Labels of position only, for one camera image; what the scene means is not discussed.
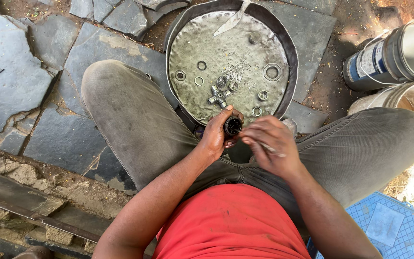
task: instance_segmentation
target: stone floor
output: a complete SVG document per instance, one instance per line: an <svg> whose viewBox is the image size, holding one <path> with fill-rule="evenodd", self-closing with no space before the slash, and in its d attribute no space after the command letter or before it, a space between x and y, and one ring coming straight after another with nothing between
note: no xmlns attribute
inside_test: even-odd
<svg viewBox="0 0 414 259"><path fill-rule="evenodd" d="M301 133L311 133L327 114L299 103L307 96L334 28L336 0L253 1L281 20L297 47L296 102L287 115L297 121ZM57 1L41 2L40 6L54 6ZM49 14L48 7L17 19L0 12L0 149L135 193L135 185L81 102L82 75L96 61L120 60L151 74L176 109L165 55L136 41L165 14L189 4L190 0L72 0L69 11L61 13L76 17ZM43 18L34 19L35 15Z"/></svg>

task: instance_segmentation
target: person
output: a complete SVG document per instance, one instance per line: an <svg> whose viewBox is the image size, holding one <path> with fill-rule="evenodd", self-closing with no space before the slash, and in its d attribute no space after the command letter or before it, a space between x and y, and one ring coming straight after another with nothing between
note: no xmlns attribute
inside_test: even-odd
<svg viewBox="0 0 414 259"><path fill-rule="evenodd" d="M98 242L93 259L309 259L310 235L326 259L381 258L345 208L414 162L414 112L371 108L295 142L273 116L238 135L254 163L221 157L238 139L227 106L198 141L146 74L116 60L92 64L81 96L139 192ZM269 152L261 143L272 147Z"/></svg>

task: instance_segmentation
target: leg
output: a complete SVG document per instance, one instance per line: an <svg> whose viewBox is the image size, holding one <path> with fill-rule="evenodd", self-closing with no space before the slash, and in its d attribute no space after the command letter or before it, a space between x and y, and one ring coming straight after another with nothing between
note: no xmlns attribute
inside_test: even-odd
<svg viewBox="0 0 414 259"><path fill-rule="evenodd" d="M414 163L414 112L372 108L330 123L297 144L300 159L343 207L380 189ZM257 164L241 165L245 181L274 197L301 222L288 186Z"/></svg>
<svg viewBox="0 0 414 259"><path fill-rule="evenodd" d="M158 85L122 62L104 60L89 66L81 92L95 124L138 190L198 143Z"/></svg>

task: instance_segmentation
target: blue plastic crate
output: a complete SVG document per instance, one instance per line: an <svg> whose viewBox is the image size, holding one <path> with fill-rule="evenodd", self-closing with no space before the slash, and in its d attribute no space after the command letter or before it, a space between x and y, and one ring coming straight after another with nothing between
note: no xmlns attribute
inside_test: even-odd
<svg viewBox="0 0 414 259"><path fill-rule="evenodd" d="M387 259L414 259L414 209L410 203L374 192L346 209L372 244ZM311 239L313 259L323 259Z"/></svg>

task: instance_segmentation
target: metal bar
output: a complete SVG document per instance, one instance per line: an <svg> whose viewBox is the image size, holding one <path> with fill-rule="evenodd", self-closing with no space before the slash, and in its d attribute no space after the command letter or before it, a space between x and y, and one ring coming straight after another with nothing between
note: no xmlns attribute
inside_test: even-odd
<svg viewBox="0 0 414 259"><path fill-rule="evenodd" d="M58 230L68 232L72 235L82 237L82 238L84 238L86 240L89 240L89 241L92 241L94 243L98 243L98 240L100 239L99 235L96 235L96 234L91 233L89 231L82 230L80 228L74 227L74 226L66 224L66 223L63 223L63 222L58 221L56 219L41 215L41 214L33 212L31 210L27 210L27 209L19 207L17 205L7 203L1 198L0 198L0 208L3 209L3 210L6 210L6 211L12 212L14 214L17 214L19 216L37 221L41 224L48 225L48 226L56 228Z"/></svg>

